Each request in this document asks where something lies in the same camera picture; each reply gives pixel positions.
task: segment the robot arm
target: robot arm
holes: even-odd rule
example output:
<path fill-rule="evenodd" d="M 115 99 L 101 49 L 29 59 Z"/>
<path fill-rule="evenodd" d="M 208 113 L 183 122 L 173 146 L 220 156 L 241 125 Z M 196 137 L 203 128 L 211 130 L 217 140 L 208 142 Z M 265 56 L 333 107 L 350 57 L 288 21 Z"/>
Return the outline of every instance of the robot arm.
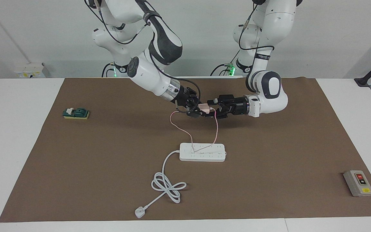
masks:
<path fill-rule="evenodd" d="M 243 48 L 235 63 L 237 75 L 246 76 L 246 87 L 254 94 L 243 97 L 220 95 L 209 104 L 218 104 L 217 115 L 228 113 L 259 117 L 261 113 L 274 113 L 286 108 L 287 94 L 277 72 L 267 71 L 268 60 L 274 46 L 288 36 L 293 27 L 296 6 L 302 0 L 253 0 L 258 4 L 253 15 L 254 24 L 239 25 L 234 40 Z"/>
<path fill-rule="evenodd" d="M 93 32 L 96 44 L 109 50 L 113 54 L 114 60 L 124 59 L 116 63 L 122 66 L 122 63 L 126 62 L 127 75 L 143 89 L 151 91 L 165 100 L 184 106 L 187 110 L 194 108 L 196 112 L 199 112 L 198 108 L 195 107 L 199 103 L 196 92 L 190 88 L 184 88 L 178 80 L 163 73 L 166 66 L 181 57 L 183 44 L 159 13 L 146 0 L 98 1 L 102 10 L 100 14 L 103 18 L 105 19 L 106 15 L 110 18 L 109 15 L 111 15 L 114 19 L 110 20 L 114 22 L 110 25 L 124 24 L 127 28 L 142 19 L 152 28 L 154 36 L 147 49 L 132 59 L 129 57 L 129 53 L 123 53 L 123 50 L 128 51 L 128 49 L 123 44 L 114 41 L 112 37 L 107 36 L 105 31 Z M 117 34 L 119 37 L 115 38 L 124 38 L 128 41 L 135 35 L 125 28 L 119 30 L 113 27 L 111 34 Z"/>
<path fill-rule="evenodd" d="M 213 112 L 200 112 L 197 107 L 200 102 L 195 91 L 184 88 L 178 79 L 163 72 L 166 66 L 181 57 L 183 46 L 178 36 L 146 0 L 89 1 L 102 10 L 100 15 L 112 26 L 109 34 L 121 41 L 132 40 L 136 36 L 132 24 L 141 19 L 152 28 L 154 36 L 148 48 L 134 58 L 127 52 L 124 46 L 126 43 L 111 40 L 109 36 L 105 38 L 104 30 L 93 32 L 96 44 L 109 50 L 117 65 L 126 67 L 122 70 L 127 72 L 133 82 L 156 96 L 186 107 L 188 115 L 214 116 Z M 260 113 L 277 112 L 287 106 L 288 99 L 280 76 L 266 68 L 274 46 L 291 31 L 296 5 L 301 1 L 253 0 L 257 4 L 254 24 L 247 21 L 234 30 L 234 39 L 242 48 L 234 66 L 237 67 L 237 75 L 246 75 L 246 86 L 254 94 L 243 97 L 220 95 L 208 101 L 209 105 L 220 106 L 217 109 L 219 118 L 227 117 L 228 113 L 258 117 Z"/>

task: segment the white power strip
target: white power strip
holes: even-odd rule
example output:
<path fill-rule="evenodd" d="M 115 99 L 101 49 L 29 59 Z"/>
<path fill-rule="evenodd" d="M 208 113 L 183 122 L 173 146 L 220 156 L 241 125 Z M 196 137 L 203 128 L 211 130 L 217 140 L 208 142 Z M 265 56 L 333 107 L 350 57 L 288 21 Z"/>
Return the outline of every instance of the white power strip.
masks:
<path fill-rule="evenodd" d="M 193 143 L 194 150 L 191 143 L 180 144 L 180 160 L 181 161 L 199 161 L 199 162 L 224 162 L 226 151 L 224 144 L 210 143 Z"/>

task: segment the gray switch box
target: gray switch box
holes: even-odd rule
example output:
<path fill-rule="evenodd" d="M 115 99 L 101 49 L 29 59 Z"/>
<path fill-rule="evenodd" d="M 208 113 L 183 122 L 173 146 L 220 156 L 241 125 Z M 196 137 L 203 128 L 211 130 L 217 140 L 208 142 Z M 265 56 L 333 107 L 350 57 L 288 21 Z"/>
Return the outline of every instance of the gray switch box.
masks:
<path fill-rule="evenodd" d="M 371 186 L 363 171 L 350 170 L 343 173 L 347 185 L 355 197 L 371 195 Z"/>

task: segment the pink cable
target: pink cable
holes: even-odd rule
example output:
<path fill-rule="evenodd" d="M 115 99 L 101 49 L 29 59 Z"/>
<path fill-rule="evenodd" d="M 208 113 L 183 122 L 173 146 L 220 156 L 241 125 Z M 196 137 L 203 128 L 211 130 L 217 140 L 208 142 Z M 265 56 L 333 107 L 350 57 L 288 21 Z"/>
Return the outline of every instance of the pink cable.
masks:
<path fill-rule="evenodd" d="M 218 121 L 217 121 L 217 112 L 216 112 L 216 111 L 214 111 L 214 118 L 215 118 L 215 125 L 217 126 L 217 129 L 216 129 L 216 131 L 215 131 L 215 139 L 214 139 L 214 142 L 213 142 L 212 144 L 206 146 L 206 147 L 203 147 L 203 148 L 198 149 L 197 151 L 194 150 L 193 137 L 191 136 L 191 134 L 188 133 L 187 131 L 185 131 L 185 130 L 179 128 L 179 127 L 178 127 L 177 125 L 175 125 L 175 124 L 173 123 L 173 121 L 171 120 L 172 116 L 173 116 L 175 113 L 179 113 L 179 111 L 174 111 L 174 112 L 171 113 L 171 115 L 170 115 L 170 123 L 171 123 L 173 126 L 175 126 L 177 129 L 179 129 L 179 130 L 181 130 L 181 131 L 187 133 L 187 135 L 190 136 L 190 138 L 191 138 L 191 147 L 193 148 L 193 151 L 194 151 L 194 152 L 201 151 L 201 150 L 203 150 L 203 149 L 205 149 L 205 148 L 208 148 L 208 147 L 212 146 L 213 144 L 215 144 L 215 142 L 217 141 L 217 135 L 218 135 Z"/>

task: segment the brown paper mat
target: brown paper mat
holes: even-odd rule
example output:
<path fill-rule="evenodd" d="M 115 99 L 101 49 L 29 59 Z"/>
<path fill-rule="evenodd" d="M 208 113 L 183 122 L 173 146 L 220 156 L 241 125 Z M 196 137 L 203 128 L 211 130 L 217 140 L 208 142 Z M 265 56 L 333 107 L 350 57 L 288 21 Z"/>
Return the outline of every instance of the brown paper mat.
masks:
<path fill-rule="evenodd" d="M 248 94 L 244 79 L 196 80 L 203 100 Z M 219 121 L 223 163 L 183 162 L 166 174 L 186 182 L 181 203 L 167 196 L 143 220 L 371 216 L 371 196 L 352 197 L 340 172 L 371 175 L 314 79 L 283 80 L 287 108 Z M 88 120 L 67 120 L 85 107 Z M 66 79 L 9 197 L 0 222 L 136 220 L 159 195 L 150 187 L 187 134 L 169 123 L 174 105 L 128 79 Z M 215 122 L 181 114 L 175 123 L 211 142 Z"/>

